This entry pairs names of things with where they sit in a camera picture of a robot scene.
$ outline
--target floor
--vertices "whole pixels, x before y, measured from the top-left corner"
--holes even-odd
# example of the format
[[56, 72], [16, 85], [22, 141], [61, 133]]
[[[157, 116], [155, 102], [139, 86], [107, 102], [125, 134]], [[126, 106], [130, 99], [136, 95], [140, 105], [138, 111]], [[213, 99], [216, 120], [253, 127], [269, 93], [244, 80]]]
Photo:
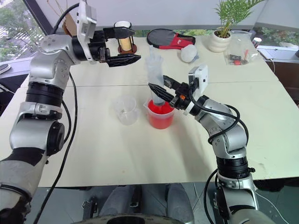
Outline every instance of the floor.
[[[203, 188], [205, 183], [196, 182], [195, 189], [199, 196], [197, 200], [193, 183], [183, 183], [183, 186], [188, 194], [190, 203], [193, 207], [195, 223], [208, 224], [208, 219], [203, 209]], [[92, 187], [90, 190], [77, 189], [55, 189], [50, 197], [48, 204], [43, 211], [39, 223], [42, 224], [69, 224], [82, 220], [83, 209], [82, 203], [88, 200], [91, 196], [98, 198], [99, 208], [101, 208], [110, 195], [115, 186]], [[38, 188], [33, 200], [32, 211], [27, 215], [26, 224], [33, 223], [33, 220], [48, 192], [49, 188]], [[212, 193], [214, 185], [210, 184], [208, 192]], [[165, 185], [164, 184], [148, 184], [142, 186], [142, 198], [145, 201], [143, 213], [165, 215], [166, 201], [164, 199]], [[283, 217], [289, 224], [299, 223], [299, 188], [285, 186], [280, 192], [260, 191], [258, 193], [271, 200], [279, 209]], [[278, 215], [273, 206], [266, 200], [258, 196], [260, 210], [268, 215], [275, 223], [284, 224], [285, 222]], [[213, 209], [208, 204], [210, 214], [213, 214]]]

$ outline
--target black cable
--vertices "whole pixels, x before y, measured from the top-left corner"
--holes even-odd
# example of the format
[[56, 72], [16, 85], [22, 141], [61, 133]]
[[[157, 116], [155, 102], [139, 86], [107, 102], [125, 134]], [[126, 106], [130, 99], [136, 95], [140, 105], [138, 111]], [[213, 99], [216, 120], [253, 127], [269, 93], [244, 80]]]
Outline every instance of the black cable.
[[67, 148], [66, 148], [66, 151], [65, 151], [65, 154], [64, 154], [64, 158], [63, 158], [63, 160], [62, 160], [61, 167], [60, 167], [60, 170], [59, 170], [59, 172], [58, 172], [58, 175], [57, 175], [57, 177], [56, 177], [54, 183], [52, 184], [52, 186], [51, 186], [49, 192], [47, 193], [46, 198], [45, 198], [44, 201], [43, 201], [43, 204], [42, 204], [42, 206], [41, 206], [41, 208], [40, 208], [40, 210], [39, 210], [39, 212], [38, 212], [38, 214], [37, 214], [37, 216], [36, 216], [36, 218], [35, 218], [35, 220], [34, 220], [34, 222], [33, 222], [34, 224], [37, 224], [37, 223], [38, 223], [38, 220], [39, 220], [39, 218], [40, 218], [40, 216], [41, 216], [41, 214], [42, 214], [42, 212], [43, 212], [43, 209], [45, 208], [45, 206], [46, 206], [46, 204], [47, 204], [47, 201], [48, 201], [48, 199], [50, 198], [50, 196], [51, 196], [51, 194], [52, 194], [52, 192], [53, 192], [53, 190], [54, 190], [54, 188], [55, 188], [55, 186], [56, 186], [56, 184], [57, 184], [57, 182], [58, 182], [58, 180], [59, 180], [59, 178], [60, 178], [60, 176], [61, 176], [61, 174], [62, 174], [62, 171], [63, 171], [63, 169], [64, 169], [64, 165], [65, 165], [65, 162], [66, 162], [66, 158], [67, 158], [67, 155], [68, 155], [68, 153], [69, 153], [69, 150], [70, 150], [71, 144], [72, 144], [72, 142], [73, 142], [73, 140], [74, 140], [74, 136], [75, 136], [75, 132], [76, 132], [76, 127], [77, 127], [77, 116], [78, 116], [77, 88], [76, 88], [74, 79], [73, 79], [73, 77], [71, 76], [71, 73], [70, 73], [70, 79], [71, 79], [71, 82], [72, 82], [72, 84], [73, 84], [73, 86], [74, 86], [74, 96], [75, 96], [75, 120], [74, 120], [74, 128], [73, 128], [73, 131], [72, 131], [72, 133], [71, 133], [71, 139], [70, 139], [70, 142], [69, 142], [69, 144], [68, 144], [68, 146], [67, 146]]
[[244, 124], [243, 121], [240, 120], [240, 113], [239, 111], [234, 108], [233, 106], [230, 106], [230, 105], [226, 105], [227, 107], [233, 109], [236, 114], [237, 114], [237, 117], [232, 115], [232, 114], [229, 114], [229, 113], [225, 113], [225, 112], [221, 112], [221, 111], [216, 111], [216, 110], [212, 110], [212, 109], [209, 109], [209, 108], [206, 108], [202, 105], [200, 105], [193, 97], [193, 89], [190, 89], [189, 90], [189, 98], [191, 99], [191, 101], [196, 105], [198, 106], [200, 109], [202, 109], [203, 111], [206, 111], [206, 112], [210, 112], [210, 113], [216, 113], [216, 114], [219, 114], [219, 115], [223, 115], [223, 116], [227, 116], [227, 117], [230, 117], [230, 118], [233, 118], [235, 121], [233, 122], [233, 124], [231, 126], [229, 126], [228, 128], [224, 129], [223, 131], [219, 132], [219, 133], [216, 133], [214, 135], [212, 135], [209, 139], [208, 139], [208, 142], [209, 144], [212, 144], [212, 140], [213, 138], [219, 136], [219, 135], [222, 135], [224, 133], [226, 133], [227, 131], [229, 131], [230, 129], [232, 129], [233, 127], [235, 127], [237, 125], [238, 122], [240, 122], [240, 124], [243, 126], [244, 130], [245, 130], [245, 133], [246, 133], [246, 137], [247, 137], [247, 140], [246, 140], [246, 145], [248, 143], [248, 140], [249, 140], [249, 132], [248, 132], [248, 129], [246, 127], [246, 125]]
[[69, 7], [64, 13], [62, 13], [62, 15], [59, 17], [58, 21], [56, 22], [54, 28], [52, 29], [51, 34], [55, 34], [59, 24], [61, 23], [61, 21], [64, 19], [64, 17], [73, 9], [77, 8], [79, 6], [79, 3], [72, 5], [71, 7]]
[[64, 110], [66, 112], [66, 115], [67, 115], [67, 119], [69, 121], [69, 128], [67, 130], [67, 134], [66, 134], [66, 137], [64, 139], [64, 143], [66, 143], [66, 141], [68, 140], [70, 134], [71, 134], [71, 115], [70, 115], [70, 112], [69, 112], [69, 109], [67, 108], [66, 104], [64, 101], [62, 101], [62, 106], [64, 106]]
[[206, 184], [205, 184], [205, 188], [204, 188], [204, 208], [205, 208], [205, 213], [206, 213], [206, 217], [207, 219], [210, 221], [211, 224], [214, 224], [213, 220], [211, 219], [210, 215], [209, 215], [209, 212], [207, 210], [207, 205], [206, 205], [206, 192], [207, 192], [207, 187], [209, 186], [209, 183], [212, 179], [212, 177], [215, 175], [215, 173], [217, 173], [217, 170], [214, 170], [213, 173], [211, 173], [211, 175], [209, 176], [209, 178], [207, 179], [206, 181]]
[[218, 174], [216, 174], [215, 176], [215, 187], [216, 188], [218, 187]]

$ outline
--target white flower pot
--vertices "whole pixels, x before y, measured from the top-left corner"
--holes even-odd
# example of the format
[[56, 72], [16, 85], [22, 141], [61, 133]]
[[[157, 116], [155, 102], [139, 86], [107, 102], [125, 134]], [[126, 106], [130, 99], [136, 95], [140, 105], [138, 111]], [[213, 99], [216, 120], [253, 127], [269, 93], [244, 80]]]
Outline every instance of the white flower pot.
[[212, 34], [211, 34], [211, 38], [210, 38], [210, 42], [209, 42], [209, 49], [212, 52], [215, 53], [219, 53], [219, 52], [223, 52], [226, 50], [226, 48], [228, 48], [228, 45], [230, 43], [230, 40], [232, 39], [232, 35], [229, 32], [229, 37], [228, 38], [221, 38], [215, 35], [215, 32], [218, 30], [215, 30]]

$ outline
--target green leaves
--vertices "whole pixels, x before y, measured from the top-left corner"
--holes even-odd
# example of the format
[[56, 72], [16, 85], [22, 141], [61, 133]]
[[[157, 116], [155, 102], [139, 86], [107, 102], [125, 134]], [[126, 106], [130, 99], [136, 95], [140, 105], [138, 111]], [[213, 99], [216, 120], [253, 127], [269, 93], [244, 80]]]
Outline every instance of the green leaves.
[[221, 37], [225, 38], [232, 26], [250, 16], [250, 9], [263, 0], [220, 0], [215, 8], [220, 17]]

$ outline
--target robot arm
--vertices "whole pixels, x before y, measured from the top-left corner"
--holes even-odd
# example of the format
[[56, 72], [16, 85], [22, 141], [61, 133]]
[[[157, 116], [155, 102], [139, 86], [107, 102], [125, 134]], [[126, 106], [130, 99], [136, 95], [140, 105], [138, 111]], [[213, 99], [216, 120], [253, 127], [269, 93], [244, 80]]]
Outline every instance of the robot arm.
[[232, 115], [227, 105], [201, 96], [202, 85], [207, 82], [206, 74], [207, 67], [201, 65], [189, 72], [189, 84], [164, 76], [164, 85], [174, 89], [176, 96], [158, 85], [149, 86], [157, 96], [169, 102], [170, 106], [184, 110], [185, 115], [193, 115], [207, 130], [209, 143], [213, 146], [217, 160], [220, 185], [215, 192], [215, 200], [222, 218], [234, 224], [244, 223], [246, 220], [250, 220], [250, 223], [272, 224], [266, 215], [258, 211], [251, 175], [255, 170], [248, 167], [247, 135], [244, 129], [238, 124], [232, 126], [235, 119], [227, 116]]
[[[136, 62], [141, 58], [138, 55], [110, 56], [105, 44], [108, 38], [123, 38], [134, 33], [125, 27], [105, 28], [95, 31], [93, 37], [89, 35], [92, 39], [85, 39], [83, 46], [80, 32], [79, 38], [49, 35], [41, 40], [39, 53], [30, 65], [26, 101], [21, 103], [10, 133], [13, 151], [0, 161], [1, 223], [24, 222], [48, 157], [64, 145], [64, 125], [58, 120], [62, 117], [61, 103], [70, 67], [86, 60], [107, 63], [109, 67]], [[92, 60], [86, 58], [86, 46]]]

